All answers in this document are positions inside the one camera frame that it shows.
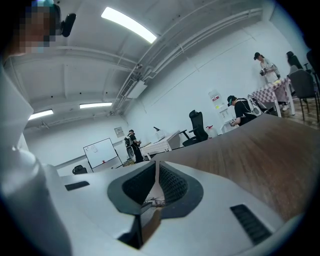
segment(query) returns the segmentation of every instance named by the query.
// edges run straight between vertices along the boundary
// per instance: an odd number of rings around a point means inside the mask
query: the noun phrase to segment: camera
[[[267,73],[267,69],[266,68],[263,68],[263,69],[260,70],[260,75],[261,76],[264,76],[266,73]]]

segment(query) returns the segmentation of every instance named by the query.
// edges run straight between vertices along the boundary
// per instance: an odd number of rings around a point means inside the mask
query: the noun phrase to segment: checkered tablecloth
[[[258,90],[254,91],[252,93],[252,96],[255,97],[257,100],[261,101],[262,103],[268,103],[268,102],[288,102],[290,94],[289,91],[287,91],[287,88],[289,88],[288,84],[290,84],[290,79],[288,77],[281,78],[273,83],[268,83],[264,85],[263,87],[259,88]]]

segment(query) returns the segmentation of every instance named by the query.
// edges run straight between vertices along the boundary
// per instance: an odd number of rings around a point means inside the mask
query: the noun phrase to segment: fluorescent light
[[[111,105],[112,105],[112,102],[80,104],[80,109],[96,108],[96,107],[108,107],[108,106],[111,106]]]
[[[42,111],[42,112],[38,112],[38,113],[32,114],[29,117],[29,120],[32,120],[32,119],[35,119],[35,118],[44,117],[44,116],[47,116],[47,115],[52,115],[53,113],[54,112],[52,111],[52,109],[46,110],[46,111]]]
[[[150,44],[152,44],[157,39],[157,37],[144,26],[140,25],[132,18],[110,7],[105,8],[103,13],[101,14],[101,17],[109,21],[118,23],[119,25],[124,26],[125,28],[135,32],[140,37],[147,40]]]

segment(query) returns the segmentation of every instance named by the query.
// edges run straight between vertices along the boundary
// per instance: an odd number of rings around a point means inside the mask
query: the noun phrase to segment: wooden floor
[[[302,102],[303,112],[304,112],[304,119],[301,111],[300,101],[299,99],[294,99],[294,108],[295,108],[295,115],[291,115],[290,109],[287,111],[282,111],[281,115],[283,118],[309,126],[313,129],[320,130],[320,126],[317,122],[317,109],[316,109],[316,101],[314,99],[308,100],[309,110],[308,113],[307,105],[305,102]]]

